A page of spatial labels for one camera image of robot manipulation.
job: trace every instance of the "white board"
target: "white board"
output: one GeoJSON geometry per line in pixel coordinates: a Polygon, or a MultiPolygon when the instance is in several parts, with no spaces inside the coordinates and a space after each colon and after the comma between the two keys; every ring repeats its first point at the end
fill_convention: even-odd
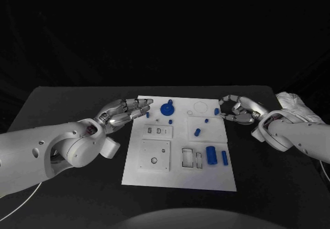
{"type": "Polygon", "coordinates": [[[236,191],[230,155],[226,145],[224,124],[221,118],[214,116],[214,108],[219,108],[219,101],[216,99],[138,96],[138,99],[144,98],[152,99],[154,102],[149,105],[149,117],[147,118],[144,116],[134,120],[121,184],[236,191]],[[159,112],[159,107],[167,103],[168,99],[172,100],[174,113],[171,116],[164,116],[159,112]],[[194,122],[188,124],[188,120],[193,120],[190,117],[200,117],[197,118],[200,125],[201,120],[204,120],[204,118],[208,119],[208,123],[204,123],[210,125],[208,132],[207,128],[203,127],[197,141],[190,137],[191,130],[196,128],[194,122]],[[145,137],[145,125],[171,126],[171,139],[155,138],[154,136],[151,136],[152,138],[145,137]],[[167,172],[152,169],[138,169],[141,164],[139,150],[144,147],[141,145],[142,140],[170,142],[167,172]],[[214,146],[216,149],[216,165],[207,164],[207,146],[214,146]],[[193,150],[193,168],[181,168],[183,148],[193,150]],[[227,166],[223,165],[221,160],[223,150],[226,151],[227,166]],[[196,153],[201,154],[201,169],[196,168],[196,153]]]}

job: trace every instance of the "cable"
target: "cable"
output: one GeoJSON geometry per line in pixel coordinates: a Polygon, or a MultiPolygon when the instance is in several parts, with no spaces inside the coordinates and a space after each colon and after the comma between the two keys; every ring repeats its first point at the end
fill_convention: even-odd
{"type": "Polygon", "coordinates": [[[321,169],[322,169],[322,172],[324,172],[325,177],[327,177],[327,179],[328,179],[328,175],[327,175],[327,173],[325,173],[325,170],[324,170],[322,164],[321,164],[321,169]]]}
{"type": "MultiPolygon", "coordinates": [[[[33,196],[36,190],[33,191],[31,195],[28,196],[28,198],[25,199],[25,201],[23,202],[23,204],[27,202],[27,200],[28,200],[30,197],[33,196]]],[[[2,220],[17,211],[17,210],[18,210],[18,208],[23,206],[23,204],[11,211],[11,213],[10,213],[7,216],[4,216],[4,217],[0,219],[0,222],[1,222],[1,221],[2,221],[2,220]]]]}

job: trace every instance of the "blue cylinder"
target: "blue cylinder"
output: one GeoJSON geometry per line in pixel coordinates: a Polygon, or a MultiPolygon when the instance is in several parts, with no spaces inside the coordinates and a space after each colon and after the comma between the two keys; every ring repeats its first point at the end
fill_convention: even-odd
{"type": "Polygon", "coordinates": [[[197,128],[196,131],[194,131],[194,136],[196,137],[198,136],[198,133],[200,133],[200,129],[197,128]]]}
{"type": "Polygon", "coordinates": [[[216,165],[217,160],[216,160],[216,153],[214,153],[214,147],[213,146],[206,147],[206,156],[207,156],[207,164],[216,165]]]}
{"type": "Polygon", "coordinates": [[[221,151],[221,159],[223,159],[223,165],[227,166],[227,159],[226,159],[224,151],[221,151]]]}
{"type": "Polygon", "coordinates": [[[172,104],[172,101],[170,99],[168,102],[162,104],[159,107],[159,112],[164,116],[170,116],[174,113],[174,106],[171,104],[172,104]]]}
{"type": "Polygon", "coordinates": [[[217,115],[219,114],[219,108],[214,108],[214,115],[217,115]]]}

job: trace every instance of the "dark gray table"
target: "dark gray table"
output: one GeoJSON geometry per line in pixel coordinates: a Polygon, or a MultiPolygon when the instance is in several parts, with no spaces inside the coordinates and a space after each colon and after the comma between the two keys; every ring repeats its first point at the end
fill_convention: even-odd
{"type": "MultiPolygon", "coordinates": [[[[266,86],[38,87],[8,131],[92,118],[118,98],[149,95],[219,99],[227,94],[249,97],[270,110],[281,108],[266,86]]],[[[330,194],[309,158],[293,148],[279,152],[257,142],[250,136],[253,126],[224,122],[237,192],[121,185],[132,127],[128,123],[110,136],[121,143],[115,157],[98,155],[89,165],[67,169],[43,182],[0,228],[102,229],[142,213],[183,207],[234,211],[288,228],[330,228],[330,194]]],[[[0,218],[34,188],[0,199],[0,218]]]]}

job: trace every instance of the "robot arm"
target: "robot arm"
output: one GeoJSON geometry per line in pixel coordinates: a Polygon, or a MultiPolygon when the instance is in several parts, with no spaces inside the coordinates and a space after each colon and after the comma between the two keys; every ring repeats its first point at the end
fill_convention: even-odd
{"type": "Polygon", "coordinates": [[[98,156],[112,158],[119,144],[106,134],[145,114],[151,99],[116,100],[95,118],[0,135],[0,196],[21,191],[98,156]]]}
{"type": "Polygon", "coordinates": [[[330,125],[308,122],[285,109],[268,112],[262,104],[246,97],[227,95],[219,105],[229,99],[236,102],[232,108],[234,115],[220,113],[223,119],[242,125],[259,121],[252,136],[260,142],[265,141],[282,152],[295,146],[305,155],[330,163],[330,125]]]}

